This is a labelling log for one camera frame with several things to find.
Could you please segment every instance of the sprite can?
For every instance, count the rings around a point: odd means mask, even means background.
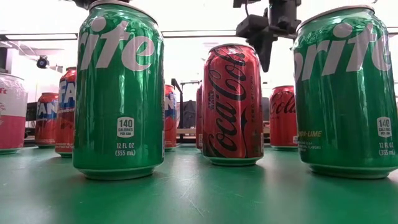
[[[294,43],[298,148],[314,172],[377,179],[398,168],[388,32],[370,6],[299,25]]]
[[[163,37],[121,1],[96,1],[80,27],[73,165],[87,178],[151,175],[164,160]]]

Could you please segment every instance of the pink can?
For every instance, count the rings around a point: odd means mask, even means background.
[[[0,154],[24,147],[26,104],[24,80],[0,73]]]

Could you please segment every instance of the soda can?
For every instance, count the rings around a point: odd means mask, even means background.
[[[254,49],[210,50],[203,80],[203,155],[221,166],[254,165],[263,157],[261,80]]]
[[[177,145],[177,102],[175,99],[174,86],[165,86],[165,150],[171,150]]]
[[[39,148],[54,147],[57,131],[58,93],[42,93],[37,101],[35,143]]]
[[[197,128],[196,128],[196,144],[197,149],[202,150],[203,148],[203,110],[202,110],[202,84],[200,84],[197,90]]]
[[[151,175],[164,160],[163,37],[122,1],[95,1],[80,27],[73,165],[87,178]]]
[[[0,154],[24,147],[26,106],[24,80],[0,73]]]
[[[67,68],[60,79],[55,152],[72,157],[75,140],[76,67]]]
[[[346,6],[301,23],[297,34],[301,160],[320,174],[387,177],[398,168],[398,120],[386,26],[372,7]]]
[[[269,137],[271,147],[283,151],[297,150],[297,121],[293,86],[278,86],[270,97]]]

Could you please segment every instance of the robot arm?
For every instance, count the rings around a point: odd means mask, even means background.
[[[233,7],[241,7],[242,3],[250,4],[260,0],[234,0]],[[278,37],[295,39],[295,31],[301,23],[297,20],[297,6],[301,0],[269,0],[269,7],[263,16],[248,15],[236,27],[236,35],[256,50],[261,67],[268,72],[272,42]]]

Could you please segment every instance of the white ceiling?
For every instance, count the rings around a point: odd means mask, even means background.
[[[374,0],[302,0],[298,18],[308,19],[322,11],[364,4]],[[376,14],[388,26],[398,26],[394,0],[378,0]],[[132,0],[135,5],[154,16],[160,29],[214,30],[235,29],[246,13],[244,7],[234,9],[233,0]],[[261,15],[268,5],[262,0],[248,6],[250,14]],[[0,33],[56,33],[78,32],[88,12],[74,2],[59,0],[0,0]]]

